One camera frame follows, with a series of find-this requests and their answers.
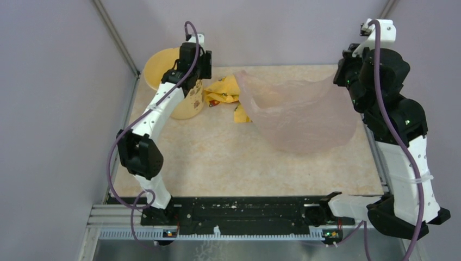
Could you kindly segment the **yellow printed wrapper bag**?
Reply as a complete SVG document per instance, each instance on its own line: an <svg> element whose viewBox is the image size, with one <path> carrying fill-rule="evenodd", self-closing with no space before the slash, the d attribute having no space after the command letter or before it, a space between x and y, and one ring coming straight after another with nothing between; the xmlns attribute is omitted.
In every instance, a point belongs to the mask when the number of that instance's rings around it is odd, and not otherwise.
<svg viewBox="0 0 461 261"><path fill-rule="evenodd" d="M235 103L236 107L233 113L234 122L252 122L240 103L240 94L240 88L233 74L222 77L204 88L205 102L209 107Z"/></svg>

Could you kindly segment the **translucent pink plastic bag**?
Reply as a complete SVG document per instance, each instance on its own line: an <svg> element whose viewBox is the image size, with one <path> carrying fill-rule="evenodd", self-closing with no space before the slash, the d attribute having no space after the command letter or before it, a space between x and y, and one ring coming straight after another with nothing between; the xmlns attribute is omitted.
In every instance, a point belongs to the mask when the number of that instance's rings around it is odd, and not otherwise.
<svg viewBox="0 0 461 261"><path fill-rule="evenodd" d="M359 114L332 75L309 81L240 71L234 77L244 112L278 150L326 151L346 145L356 132Z"/></svg>

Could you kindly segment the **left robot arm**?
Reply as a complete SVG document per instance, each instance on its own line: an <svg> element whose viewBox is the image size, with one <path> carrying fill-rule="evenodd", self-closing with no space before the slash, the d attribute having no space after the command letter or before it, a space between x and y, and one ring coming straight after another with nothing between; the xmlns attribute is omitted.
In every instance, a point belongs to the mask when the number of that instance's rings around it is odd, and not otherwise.
<svg viewBox="0 0 461 261"><path fill-rule="evenodd" d="M119 131L117 149L121 165L135 177L146 193L154 218L167 225L174 218L171 194L161 176L164 157L157 141L165 124L187 95L198 92L198 84L212 76L212 52L185 42L175 48L174 61L161 71L154 98L133 126Z"/></svg>

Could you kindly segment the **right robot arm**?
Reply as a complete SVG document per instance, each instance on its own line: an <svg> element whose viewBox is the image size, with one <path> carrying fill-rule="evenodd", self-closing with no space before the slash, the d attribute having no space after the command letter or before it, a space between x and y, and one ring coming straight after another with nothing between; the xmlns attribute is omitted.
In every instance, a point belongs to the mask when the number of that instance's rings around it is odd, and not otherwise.
<svg viewBox="0 0 461 261"><path fill-rule="evenodd" d="M319 209L319 218L333 224L340 217L370 222L380 233L419 238L428 225L441 225L451 216L436 201L426 159L427 120L421 104L401 95L410 65L391 49L381 48L380 88L375 88L375 50L349 45L342 52L333 82L345 87L353 108L363 115L381 155L391 192L382 196L352 196L334 192Z"/></svg>

